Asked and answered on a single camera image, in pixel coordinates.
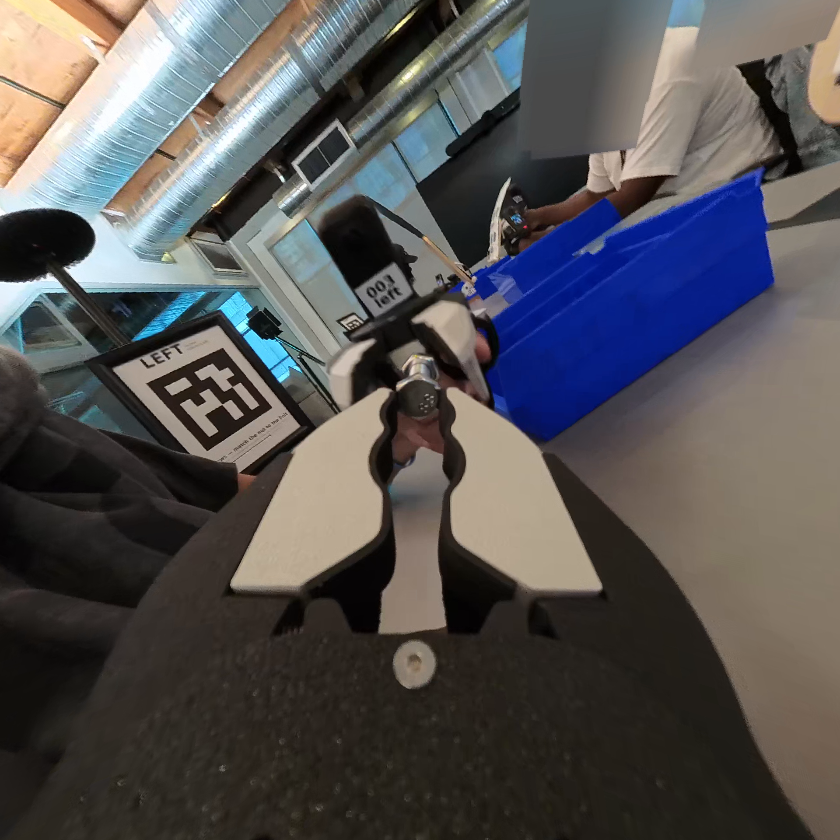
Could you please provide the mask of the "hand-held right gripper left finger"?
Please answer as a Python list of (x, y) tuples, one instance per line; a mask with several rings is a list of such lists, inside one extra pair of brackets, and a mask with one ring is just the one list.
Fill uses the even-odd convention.
[(237, 595), (335, 601), (377, 634), (396, 567), (389, 485), (395, 395), (381, 388), (300, 444), (234, 572)]

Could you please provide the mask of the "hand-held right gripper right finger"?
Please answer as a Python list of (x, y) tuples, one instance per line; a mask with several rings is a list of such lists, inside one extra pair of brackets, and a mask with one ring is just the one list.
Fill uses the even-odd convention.
[(448, 479), (438, 533), (447, 630), (477, 634), (498, 604), (596, 599), (603, 583), (543, 451), (464, 392), (440, 409)]

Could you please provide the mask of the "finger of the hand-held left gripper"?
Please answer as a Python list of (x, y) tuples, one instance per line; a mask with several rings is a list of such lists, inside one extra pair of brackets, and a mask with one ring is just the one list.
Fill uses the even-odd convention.
[(388, 389), (385, 353), (377, 340), (351, 342), (327, 364), (332, 399), (340, 411), (379, 389)]
[(492, 402), (487, 372), (492, 366), (492, 324), (465, 305), (432, 305), (410, 321), (414, 337), (431, 352), (444, 388), (457, 387), (482, 404)]

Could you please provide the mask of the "short thick steel bolt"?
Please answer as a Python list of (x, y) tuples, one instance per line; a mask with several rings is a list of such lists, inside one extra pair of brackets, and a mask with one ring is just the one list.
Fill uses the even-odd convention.
[(424, 420), (433, 417), (439, 407), (440, 385), (426, 381), (404, 381), (395, 388), (400, 411), (407, 417)]

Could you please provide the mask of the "blue plastic bin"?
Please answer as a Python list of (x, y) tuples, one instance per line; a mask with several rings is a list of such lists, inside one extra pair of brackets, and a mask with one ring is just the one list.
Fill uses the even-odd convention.
[(558, 270), (574, 262), (578, 252), (621, 221), (615, 207), (602, 199), (581, 215), (548, 232), (513, 257), (505, 256), (479, 269), (470, 281), (468, 302), (486, 301), (495, 294), (519, 289), (527, 293)]
[(548, 441), (774, 283), (763, 170), (607, 230), (494, 318), (497, 411)]

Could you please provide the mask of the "person's left hand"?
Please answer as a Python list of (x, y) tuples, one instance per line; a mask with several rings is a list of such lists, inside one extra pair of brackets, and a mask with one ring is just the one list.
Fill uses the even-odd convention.
[(438, 420), (427, 418), (420, 421), (397, 414), (397, 426), (392, 439), (393, 462), (404, 461), (422, 448), (440, 455), (445, 452), (445, 441)]

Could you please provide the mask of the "document stand with black board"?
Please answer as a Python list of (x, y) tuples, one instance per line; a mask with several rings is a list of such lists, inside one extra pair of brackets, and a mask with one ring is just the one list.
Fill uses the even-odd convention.
[(413, 272), (415, 278), (413, 284), (416, 291), (423, 294), (432, 291), (456, 291), (460, 292), (472, 305), (479, 299), (474, 283), (475, 278), (463, 264), (440, 248), (416, 225), (375, 199), (371, 199), (371, 202), (377, 213), (388, 224), (400, 228), (405, 232), (405, 236), (411, 235), (424, 247), (424, 253), (429, 254), (429, 256), (420, 256), (414, 252), (415, 246), (409, 249), (401, 239), (395, 240), (395, 248), (402, 250), (408, 267)]

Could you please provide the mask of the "white air vent grille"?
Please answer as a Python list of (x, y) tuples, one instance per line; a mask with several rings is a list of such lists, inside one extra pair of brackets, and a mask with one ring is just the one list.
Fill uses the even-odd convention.
[(313, 192), (357, 150), (341, 121), (333, 120), (292, 160), (291, 165)]

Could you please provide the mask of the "black display screen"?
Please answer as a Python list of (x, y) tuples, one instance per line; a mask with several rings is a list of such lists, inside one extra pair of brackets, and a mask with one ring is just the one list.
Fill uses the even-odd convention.
[(418, 190), (456, 257), (473, 266), (487, 256), (499, 190), (511, 177), (530, 207), (559, 203), (585, 185), (588, 154), (534, 160), (518, 144), (519, 111), (454, 159), (447, 157)]

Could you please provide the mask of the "white sheet with yellow mark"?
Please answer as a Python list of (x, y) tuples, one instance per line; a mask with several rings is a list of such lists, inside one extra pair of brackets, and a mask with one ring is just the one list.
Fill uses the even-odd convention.
[(502, 258), (503, 247), (501, 245), (502, 211), (507, 203), (507, 195), (511, 186), (511, 177), (502, 185), (499, 190), (496, 203), (490, 220), (490, 235), (488, 247), (487, 264), (491, 265)]

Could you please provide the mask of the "framed marker sign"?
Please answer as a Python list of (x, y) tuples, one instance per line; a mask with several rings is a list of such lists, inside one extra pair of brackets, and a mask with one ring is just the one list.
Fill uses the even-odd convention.
[(220, 311), (102, 353), (89, 371), (166, 447), (256, 475), (315, 430)]

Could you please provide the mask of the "black video bar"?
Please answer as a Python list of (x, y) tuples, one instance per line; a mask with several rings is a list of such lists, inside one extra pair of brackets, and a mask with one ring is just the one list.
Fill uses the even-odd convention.
[(459, 154), (462, 154), (466, 151), (472, 144), (487, 137), (496, 126), (500, 123), (504, 123), (512, 114), (515, 114), (519, 110), (519, 106), (515, 108), (509, 109), (507, 111), (501, 111), (498, 109), (494, 109), (492, 111), (485, 112), (481, 118), (471, 125), (469, 129), (462, 135), (458, 136), (456, 140), (453, 140), (448, 146), (445, 148), (446, 155), (449, 159), (454, 159)]

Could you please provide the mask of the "black round disc on pole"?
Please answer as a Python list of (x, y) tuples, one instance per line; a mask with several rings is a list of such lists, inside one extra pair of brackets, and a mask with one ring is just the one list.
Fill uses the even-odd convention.
[(20, 284), (54, 277), (117, 347), (131, 340), (69, 273), (91, 254), (96, 235), (83, 217), (53, 208), (25, 209), (1, 218), (1, 281)]

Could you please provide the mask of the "hanging denim jacket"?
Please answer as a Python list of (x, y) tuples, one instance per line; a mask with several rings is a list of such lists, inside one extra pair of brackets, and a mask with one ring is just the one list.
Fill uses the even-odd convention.
[(839, 160), (838, 128), (823, 121), (808, 98), (813, 52), (814, 45), (804, 45), (738, 66), (780, 142), (781, 152), (763, 165), (765, 182)]

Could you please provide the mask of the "large silver air duct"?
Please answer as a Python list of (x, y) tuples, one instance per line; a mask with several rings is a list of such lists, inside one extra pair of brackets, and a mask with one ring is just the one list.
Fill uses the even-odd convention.
[(2, 209), (121, 221), (125, 188), (258, 39), (314, 2), (145, 2), (2, 188)]

